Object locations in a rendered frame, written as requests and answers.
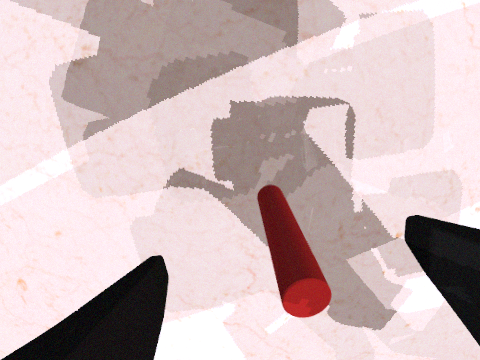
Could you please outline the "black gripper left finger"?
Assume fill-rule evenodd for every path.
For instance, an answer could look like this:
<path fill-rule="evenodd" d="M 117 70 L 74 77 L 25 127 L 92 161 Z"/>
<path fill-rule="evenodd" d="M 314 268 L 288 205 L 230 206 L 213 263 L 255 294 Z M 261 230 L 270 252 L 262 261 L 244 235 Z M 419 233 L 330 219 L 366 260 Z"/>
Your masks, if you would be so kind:
<path fill-rule="evenodd" d="M 1 360 L 153 360 L 167 295 L 163 256 L 151 256 Z"/>

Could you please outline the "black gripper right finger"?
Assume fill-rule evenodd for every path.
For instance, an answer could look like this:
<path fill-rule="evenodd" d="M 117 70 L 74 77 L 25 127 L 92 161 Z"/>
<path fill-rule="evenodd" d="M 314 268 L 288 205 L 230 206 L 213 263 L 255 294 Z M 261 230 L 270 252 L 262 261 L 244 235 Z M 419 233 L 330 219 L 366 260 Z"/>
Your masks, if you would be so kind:
<path fill-rule="evenodd" d="M 480 229 L 408 216 L 404 241 L 480 347 Z"/>

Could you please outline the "red peg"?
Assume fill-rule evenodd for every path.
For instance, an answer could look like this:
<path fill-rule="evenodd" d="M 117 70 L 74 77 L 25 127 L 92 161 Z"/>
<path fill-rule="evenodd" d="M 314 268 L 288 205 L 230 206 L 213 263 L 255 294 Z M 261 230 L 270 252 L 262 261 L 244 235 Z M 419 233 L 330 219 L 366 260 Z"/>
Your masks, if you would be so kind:
<path fill-rule="evenodd" d="M 324 311 L 331 287 L 283 193 L 275 185 L 265 185 L 257 193 L 257 204 L 284 311 L 299 319 Z"/>

